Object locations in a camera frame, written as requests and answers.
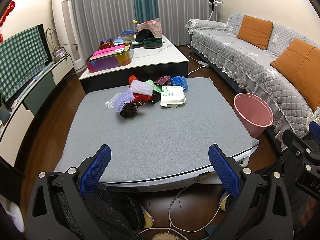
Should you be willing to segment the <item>television with checked cloth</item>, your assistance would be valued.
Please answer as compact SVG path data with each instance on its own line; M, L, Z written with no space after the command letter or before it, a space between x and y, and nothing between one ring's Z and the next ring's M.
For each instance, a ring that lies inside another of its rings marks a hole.
M9 101L32 77L52 62L42 24L16 33L1 43L1 96Z

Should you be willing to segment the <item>red plastic bag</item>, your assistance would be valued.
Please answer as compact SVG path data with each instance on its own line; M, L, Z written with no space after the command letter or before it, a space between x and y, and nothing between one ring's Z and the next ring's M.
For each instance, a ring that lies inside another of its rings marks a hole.
M131 84L131 82L133 80L138 80L134 75L131 75L129 77L129 84ZM150 101L152 99L152 96L147 96L147 95L142 95L142 94L136 94L134 93L133 94L134 97L135 97L135 102L138 102L138 101L144 101L144 102L147 102L147 101Z

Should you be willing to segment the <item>white marble coffee table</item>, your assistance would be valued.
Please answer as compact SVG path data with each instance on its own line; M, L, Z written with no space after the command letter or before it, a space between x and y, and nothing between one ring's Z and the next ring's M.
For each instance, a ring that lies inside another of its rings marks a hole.
M140 81L155 80L166 75L186 77L188 62L187 57L163 37L163 46L160 48L134 48L130 64L95 73L86 70L79 77L79 81L84 92L88 94L96 90L128 85L131 75Z

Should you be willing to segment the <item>purple foam net sleeve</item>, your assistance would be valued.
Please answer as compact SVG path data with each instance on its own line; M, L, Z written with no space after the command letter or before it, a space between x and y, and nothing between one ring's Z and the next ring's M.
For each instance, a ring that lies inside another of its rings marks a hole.
M131 103L134 100L135 97L133 93L129 90L126 90L117 97L116 101L114 102L114 110L116 113L120 113L126 104Z

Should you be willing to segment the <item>orange cushion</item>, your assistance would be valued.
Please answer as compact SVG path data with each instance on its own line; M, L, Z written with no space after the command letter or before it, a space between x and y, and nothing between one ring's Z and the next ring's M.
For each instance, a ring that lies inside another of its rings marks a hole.
M315 111L320 98L320 51L294 38L290 45L270 65L282 74Z
M272 29L273 22L245 15L236 37L266 50Z

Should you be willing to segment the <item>photo frame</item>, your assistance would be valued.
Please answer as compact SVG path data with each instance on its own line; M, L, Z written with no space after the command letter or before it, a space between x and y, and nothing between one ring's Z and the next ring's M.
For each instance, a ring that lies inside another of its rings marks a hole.
M54 57L63 58L64 56L68 55L67 51L64 47L59 48L58 50L53 52Z

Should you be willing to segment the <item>colourful rectangular box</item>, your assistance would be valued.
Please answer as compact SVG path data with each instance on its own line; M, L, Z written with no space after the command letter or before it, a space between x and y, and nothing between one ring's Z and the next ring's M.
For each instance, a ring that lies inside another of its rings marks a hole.
M106 69L125 66L131 63L132 57L133 50L129 43L97 50L86 60L87 69L90 73L95 73Z

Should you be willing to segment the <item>red wall decoration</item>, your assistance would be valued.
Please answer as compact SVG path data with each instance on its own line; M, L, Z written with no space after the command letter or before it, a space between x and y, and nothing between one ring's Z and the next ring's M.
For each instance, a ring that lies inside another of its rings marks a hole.
M16 3L14 1L11 1L8 5L8 7L5 9L4 14L1 16L0 19L0 28L3 26L6 18L9 16L9 14L14 10ZM0 42L3 42L3 34L0 33Z

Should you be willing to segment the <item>clear plastic wrapper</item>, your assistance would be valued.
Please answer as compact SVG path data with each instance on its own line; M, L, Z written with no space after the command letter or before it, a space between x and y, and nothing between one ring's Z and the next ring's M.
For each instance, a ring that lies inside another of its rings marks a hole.
M106 103L105 106L107 109L113 109L114 103L117 100L117 98L121 95L121 93L114 94Z

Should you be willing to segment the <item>black cap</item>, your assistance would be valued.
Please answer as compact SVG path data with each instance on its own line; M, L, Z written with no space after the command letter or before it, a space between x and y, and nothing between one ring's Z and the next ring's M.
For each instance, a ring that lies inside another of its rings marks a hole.
M154 38L155 36L153 35L153 33L149 30L149 29L141 29L140 31L138 31L135 41L140 43L143 42L145 39L147 38Z

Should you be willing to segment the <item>teal curtain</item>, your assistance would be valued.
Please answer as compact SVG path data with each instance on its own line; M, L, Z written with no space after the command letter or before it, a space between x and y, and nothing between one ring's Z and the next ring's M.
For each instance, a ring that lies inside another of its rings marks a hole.
M133 0L135 16L138 23L154 20L159 17L157 0Z

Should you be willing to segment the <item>dark brown wrapper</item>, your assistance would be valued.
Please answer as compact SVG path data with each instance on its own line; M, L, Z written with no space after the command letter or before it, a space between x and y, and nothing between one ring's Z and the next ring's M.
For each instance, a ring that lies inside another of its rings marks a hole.
M144 102L131 102L126 104L121 112L119 113L120 116L124 118L130 118L135 116L138 113L138 108L142 105L144 105Z

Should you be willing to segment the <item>grey curtain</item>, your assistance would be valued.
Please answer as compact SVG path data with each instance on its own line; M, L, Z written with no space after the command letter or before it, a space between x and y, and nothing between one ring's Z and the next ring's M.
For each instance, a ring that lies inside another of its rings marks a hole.
M157 0L157 4L163 35L176 46L190 42L184 29L189 19L208 20L211 13L208 0ZM103 39L116 38L121 31L136 29L132 23L136 20L133 0L72 0L72 7L85 57L97 50ZM211 20L220 22L221 6L216 12L217 17L213 13Z

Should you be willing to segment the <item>blue plastic bag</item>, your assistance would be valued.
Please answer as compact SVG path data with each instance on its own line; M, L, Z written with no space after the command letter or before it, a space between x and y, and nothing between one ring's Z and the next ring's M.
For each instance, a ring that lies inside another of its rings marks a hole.
M188 90L188 83L185 77L183 76L175 76L171 78L171 84L173 86L180 86L184 91Z

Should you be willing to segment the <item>dark maroon wrapper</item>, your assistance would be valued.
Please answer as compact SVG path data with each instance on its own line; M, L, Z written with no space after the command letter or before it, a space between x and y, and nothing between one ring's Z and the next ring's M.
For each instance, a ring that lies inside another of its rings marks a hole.
M161 76L157 80L153 82L157 86L170 86L171 85L171 77L170 76Z

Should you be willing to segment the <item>white tv cabinet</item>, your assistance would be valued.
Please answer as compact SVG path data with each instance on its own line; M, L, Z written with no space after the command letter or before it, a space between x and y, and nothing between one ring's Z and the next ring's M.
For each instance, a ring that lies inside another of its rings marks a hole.
M70 55L52 64L40 77L30 83L18 98L8 121L1 124L1 157L10 166L15 166L24 137L37 112L64 77L74 69Z

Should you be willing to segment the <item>blue stacked bowls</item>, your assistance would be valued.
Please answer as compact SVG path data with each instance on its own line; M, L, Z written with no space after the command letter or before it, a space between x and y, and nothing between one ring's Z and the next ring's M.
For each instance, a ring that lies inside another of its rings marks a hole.
M135 41L135 31L134 30L122 31L121 38L124 42L133 42Z

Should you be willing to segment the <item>grey quilted sofa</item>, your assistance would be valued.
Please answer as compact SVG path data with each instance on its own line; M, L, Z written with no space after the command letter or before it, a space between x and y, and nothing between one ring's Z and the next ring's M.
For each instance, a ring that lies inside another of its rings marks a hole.
M191 35L191 48L220 68L241 89L267 102L274 114L272 126L277 140L281 140L287 129L304 137L309 132L310 122L319 123L319 111L313 111L293 84L270 63L294 38L316 48L319 44L294 29L274 23L267 48L262 50L236 37L243 18L238 12L232 13L227 23L189 20L185 29Z

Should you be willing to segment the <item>orange cushion far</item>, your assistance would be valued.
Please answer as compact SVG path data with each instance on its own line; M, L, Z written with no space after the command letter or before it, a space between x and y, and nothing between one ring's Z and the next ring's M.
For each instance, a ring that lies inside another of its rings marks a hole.
M266 50L272 29L273 22L245 15L236 37Z

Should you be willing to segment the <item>orange cushion near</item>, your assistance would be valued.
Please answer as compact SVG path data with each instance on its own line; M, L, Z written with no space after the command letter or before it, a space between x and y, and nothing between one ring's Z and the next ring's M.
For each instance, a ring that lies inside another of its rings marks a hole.
M282 74L315 111L320 98L320 51L294 38L290 45L270 65Z

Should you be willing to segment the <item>pink patterned bag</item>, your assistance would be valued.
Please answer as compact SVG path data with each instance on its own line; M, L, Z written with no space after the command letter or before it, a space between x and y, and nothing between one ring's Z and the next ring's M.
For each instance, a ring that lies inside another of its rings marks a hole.
M161 21L159 18L137 24L137 30L141 31L142 29L148 29L153 33L154 37L163 37Z

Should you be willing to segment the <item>white standing air conditioner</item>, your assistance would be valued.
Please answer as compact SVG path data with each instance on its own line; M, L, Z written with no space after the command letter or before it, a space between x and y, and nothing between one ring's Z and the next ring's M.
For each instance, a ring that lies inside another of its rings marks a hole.
M86 68L86 63L76 29L72 0L51 1L53 20L59 44L71 56L75 72L79 73Z

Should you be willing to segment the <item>white foam takeaway box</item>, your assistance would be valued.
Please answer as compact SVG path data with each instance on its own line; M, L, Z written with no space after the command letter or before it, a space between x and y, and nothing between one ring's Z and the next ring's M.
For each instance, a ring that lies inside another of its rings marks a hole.
M178 107L186 101L184 88L181 86L162 86L160 106Z

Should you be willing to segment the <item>pink plastic trash bin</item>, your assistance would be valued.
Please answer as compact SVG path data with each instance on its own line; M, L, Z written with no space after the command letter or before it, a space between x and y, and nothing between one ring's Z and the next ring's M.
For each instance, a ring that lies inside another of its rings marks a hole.
M236 115L253 138L259 137L274 121L270 106L254 94L239 93L233 103Z

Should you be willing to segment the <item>green printed packet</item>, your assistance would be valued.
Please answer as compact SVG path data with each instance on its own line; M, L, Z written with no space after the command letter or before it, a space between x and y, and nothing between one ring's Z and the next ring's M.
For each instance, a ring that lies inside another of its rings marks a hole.
M148 85L151 85L153 87L154 91L156 91L158 93L162 92L162 87L159 86L159 85L154 84L154 82L152 80L145 81L145 83L147 83Z

